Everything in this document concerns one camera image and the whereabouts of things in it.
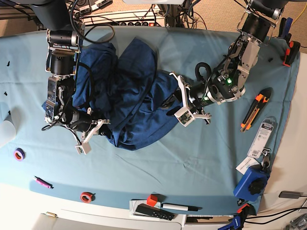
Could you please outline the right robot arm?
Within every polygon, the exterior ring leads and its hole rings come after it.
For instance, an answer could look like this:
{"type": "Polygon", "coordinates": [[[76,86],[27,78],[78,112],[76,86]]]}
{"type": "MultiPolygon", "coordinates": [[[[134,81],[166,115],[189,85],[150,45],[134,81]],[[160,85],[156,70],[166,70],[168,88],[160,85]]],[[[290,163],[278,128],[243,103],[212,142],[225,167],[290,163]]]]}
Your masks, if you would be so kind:
{"type": "Polygon", "coordinates": [[[88,40],[84,34],[81,10],[77,8],[75,0],[70,7],[64,0],[34,0],[29,5],[47,29],[46,72],[51,73],[51,77],[48,79],[45,102],[45,121],[48,125],[42,130],[61,126],[74,135],[81,132],[81,138],[75,137],[76,149],[87,152],[91,137],[110,121],[94,119],[89,100],[73,106],[79,67],[85,68],[90,83],[94,82],[90,68],[80,62],[83,41],[88,40]]]}

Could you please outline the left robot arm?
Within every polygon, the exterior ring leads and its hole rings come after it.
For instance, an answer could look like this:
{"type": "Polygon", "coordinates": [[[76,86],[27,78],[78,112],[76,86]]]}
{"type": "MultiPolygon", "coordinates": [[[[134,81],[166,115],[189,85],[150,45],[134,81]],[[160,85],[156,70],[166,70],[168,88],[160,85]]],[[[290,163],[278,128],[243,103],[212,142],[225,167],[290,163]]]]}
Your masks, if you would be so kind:
{"type": "Polygon", "coordinates": [[[223,60],[214,69],[205,62],[196,65],[199,84],[191,85],[182,75],[171,72],[178,88],[163,103],[169,109],[167,116],[174,116],[185,127],[196,119],[210,123],[212,116],[204,111],[206,106],[240,99],[249,72],[258,61],[260,46],[270,41],[287,3],[286,0],[248,0],[237,26],[240,35],[223,60]]]}

